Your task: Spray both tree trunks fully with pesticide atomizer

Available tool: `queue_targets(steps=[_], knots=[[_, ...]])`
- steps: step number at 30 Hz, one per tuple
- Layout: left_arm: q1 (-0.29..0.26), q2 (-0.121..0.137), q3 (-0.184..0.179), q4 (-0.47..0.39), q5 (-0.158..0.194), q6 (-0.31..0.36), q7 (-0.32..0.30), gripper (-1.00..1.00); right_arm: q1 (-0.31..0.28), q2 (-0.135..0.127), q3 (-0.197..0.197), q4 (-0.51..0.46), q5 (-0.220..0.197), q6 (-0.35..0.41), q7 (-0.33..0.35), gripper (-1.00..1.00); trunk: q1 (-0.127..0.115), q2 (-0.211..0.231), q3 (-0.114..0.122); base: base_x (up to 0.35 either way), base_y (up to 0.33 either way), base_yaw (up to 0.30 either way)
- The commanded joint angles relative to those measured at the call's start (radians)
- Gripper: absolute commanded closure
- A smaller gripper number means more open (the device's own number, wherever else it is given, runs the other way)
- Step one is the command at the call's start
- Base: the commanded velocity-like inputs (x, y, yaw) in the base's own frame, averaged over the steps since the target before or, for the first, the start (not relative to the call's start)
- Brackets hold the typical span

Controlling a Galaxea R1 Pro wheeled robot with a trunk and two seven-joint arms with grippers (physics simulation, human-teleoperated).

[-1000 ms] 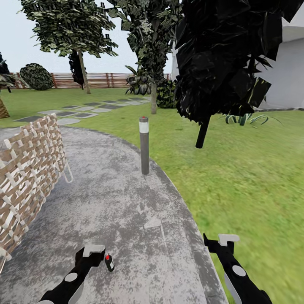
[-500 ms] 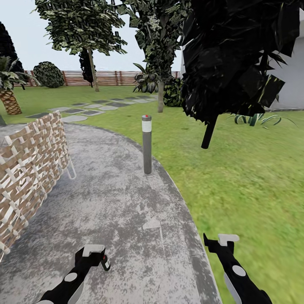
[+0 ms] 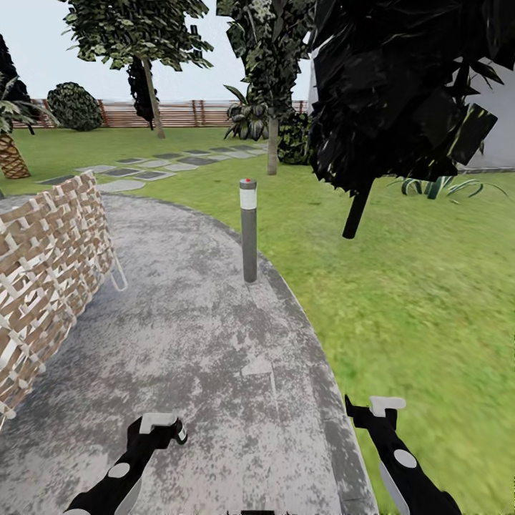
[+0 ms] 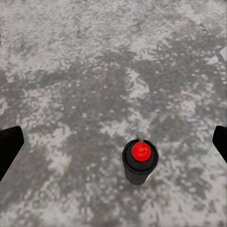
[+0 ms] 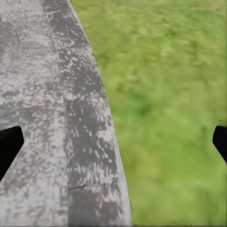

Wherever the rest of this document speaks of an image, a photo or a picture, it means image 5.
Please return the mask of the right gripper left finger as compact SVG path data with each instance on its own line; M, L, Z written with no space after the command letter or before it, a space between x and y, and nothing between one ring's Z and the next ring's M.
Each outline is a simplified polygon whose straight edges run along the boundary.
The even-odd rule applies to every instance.
M0 182L24 144L20 126L0 131Z

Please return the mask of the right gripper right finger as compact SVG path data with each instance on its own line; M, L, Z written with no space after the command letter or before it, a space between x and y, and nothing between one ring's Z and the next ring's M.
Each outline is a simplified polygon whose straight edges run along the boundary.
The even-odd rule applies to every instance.
M227 127L216 126L212 142L227 163Z

